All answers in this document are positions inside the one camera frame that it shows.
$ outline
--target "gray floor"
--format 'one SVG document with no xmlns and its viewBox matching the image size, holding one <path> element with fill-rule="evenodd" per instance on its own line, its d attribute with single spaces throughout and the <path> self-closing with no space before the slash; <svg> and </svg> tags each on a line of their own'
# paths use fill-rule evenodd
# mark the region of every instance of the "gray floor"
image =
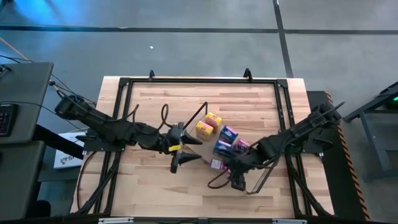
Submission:
<svg viewBox="0 0 398 224">
<path fill-rule="evenodd" d="M 104 27 L 277 28 L 272 0 L 18 0 L 0 12 L 0 24 Z M 285 29 L 398 29 L 395 0 L 279 0 Z M 0 31 L 31 60 L 55 64 L 53 73 L 77 93 L 95 99 L 105 75 L 286 77 L 278 34 L 94 33 Z M 397 81 L 396 35 L 286 35 L 295 78 L 308 90 L 328 90 L 345 101 L 342 115 Z M 18 57 L 0 44 L 0 54 Z M 49 89 L 44 105 L 58 96 Z M 39 123 L 54 132 L 74 129 L 43 111 Z M 343 123 L 359 177 L 376 171 L 361 123 Z M 364 183 L 373 220 L 398 222 L 398 179 Z M 42 198 L 67 213 L 74 182 L 44 185 Z"/>
</svg>

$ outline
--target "small box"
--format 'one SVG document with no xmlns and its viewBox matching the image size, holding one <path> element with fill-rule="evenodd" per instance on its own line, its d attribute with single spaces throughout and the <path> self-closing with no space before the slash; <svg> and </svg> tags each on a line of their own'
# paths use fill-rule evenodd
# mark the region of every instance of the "small box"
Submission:
<svg viewBox="0 0 398 224">
<path fill-rule="evenodd" d="M 203 140 L 209 140 L 211 133 L 213 132 L 213 127 L 202 121 L 197 123 L 196 129 L 197 136 Z"/>
<path fill-rule="evenodd" d="M 219 139 L 228 144 L 232 144 L 237 136 L 238 133 L 226 125 L 221 130 Z"/>
<path fill-rule="evenodd" d="M 213 132 L 217 133 L 218 127 L 221 124 L 222 119 L 213 114 L 212 112 L 209 112 L 206 117 L 205 117 L 205 123 L 212 126 L 214 128 Z"/>
<path fill-rule="evenodd" d="M 243 141 L 242 139 L 238 139 L 235 144 L 232 147 L 232 150 L 234 151 L 240 151 L 240 152 L 247 152 L 249 149 L 249 143 L 246 141 Z"/>
<path fill-rule="evenodd" d="M 218 159 L 212 159 L 210 161 L 210 167 L 213 169 L 218 169 L 218 170 L 226 170 L 227 167 L 224 166 L 224 162 L 220 161 Z"/>
<path fill-rule="evenodd" d="M 218 151 L 230 151 L 232 149 L 231 145 L 228 143 L 225 143 L 221 140 L 217 140 L 216 145 L 214 146 L 213 149 L 213 154 L 217 155 Z"/>
</svg>

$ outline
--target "yellow tag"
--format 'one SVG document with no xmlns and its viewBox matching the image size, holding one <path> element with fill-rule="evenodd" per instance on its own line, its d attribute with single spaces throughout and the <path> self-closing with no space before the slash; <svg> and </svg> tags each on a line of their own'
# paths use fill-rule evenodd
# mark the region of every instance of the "yellow tag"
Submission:
<svg viewBox="0 0 398 224">
<path fill-rule="evenodd" d="M 181 149 L 181 146 L 180 146 L 180 145 L 171 146 L 171 147 L 169 147 L 169 152 L 171 152 L 171 151 L 176 151 L 176 150 L 180 150 L 180 149 Z"/>
</svg>

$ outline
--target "black floor stripe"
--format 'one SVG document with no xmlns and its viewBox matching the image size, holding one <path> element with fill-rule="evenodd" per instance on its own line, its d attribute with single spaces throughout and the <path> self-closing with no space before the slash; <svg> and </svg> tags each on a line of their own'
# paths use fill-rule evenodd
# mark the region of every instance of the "black floor stripe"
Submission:
<svg viewBox="0 0 398 224">
<path fill-rule="evenodd" d="M 290 63 L 289 51 L 287 50 L 286 36 L 284 32 L 284 25 L 282 23 L 282 16 L 280 14 L 279 3 L 278 0 L 272 0 L 272 3 L 274 3 L 276 24 L 278 26 L 280 47 L 282 49 L 282 57 L 285 63 L 286 76 L 287 78 L 293 78 L 292 64 Z"/>
<path fill-rule="evenodd" d="M 278 29 L 235 28 L 137 28 L 137 27 L 78 27 L 78 26 L 0 26 L 0 30 L 50 32 L 177 32 L 177 33 L 238 33 L 276 34 Z"/>
<path fill-rule="evenodd" d="M 330 34 L 330 35 L 398 35 L 398 30 L 318 30 L 286 29 L 286 34 Z"/>
</svg>

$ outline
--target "wooden table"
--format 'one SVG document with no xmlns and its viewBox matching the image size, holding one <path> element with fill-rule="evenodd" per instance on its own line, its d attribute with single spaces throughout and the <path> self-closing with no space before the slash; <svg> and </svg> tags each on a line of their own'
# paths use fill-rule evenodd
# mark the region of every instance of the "wooden table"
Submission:
<svg viewBox="0 0 398 224">
<path fill-rule="evenodd" d="M 97 109 L 112 115 L 120 77 L 104 77 Z M 296 123 L 310 112 L 304 81 L 287 79 Z M 122 114 L 121 100 L 119 117 Z M 223 118 L 239 137 L 249 143 L 280 129 L 276 112 L 275 93 L 268 84 L 230 83 L 135 83 L 132 89 L 132 110 L 139 109 L 136 121 L 157 127 L 164 103 L 170 107 L 169 123 L 188 121 L 205 102 L 209 111 Z M 80 197 L 84 203 L 93 193 L 101 173 L 104 153 L 97 153 L 88 163 L 82 177 Z M 324 208 L 333 213 L 328 184 L 321 160 L 303 154 L 307 185 Z M 263 189 L 256 195 L 232 189 L 230 185 L 218 190 L 207 183 L 220 172 L 209 168 L 203 159 L 188 162 L 171 174 L 171 156 L 150 152 L 139 147 L 127 147 L 122 153 L 115 189 L 112 216 L 133 217 L 225 217 L 225 218 L 293 218 L 292 199 L 284 159 L 281 159 Z M 250 171 L 246 176 L 253 185 Z M 298 188 L 300 208 L 304 211 L 302 193 Z M 108 189 L 103 197 L 103 210 Z M 76 210 L 74 200 L 71 212 Z"/>
</svg>

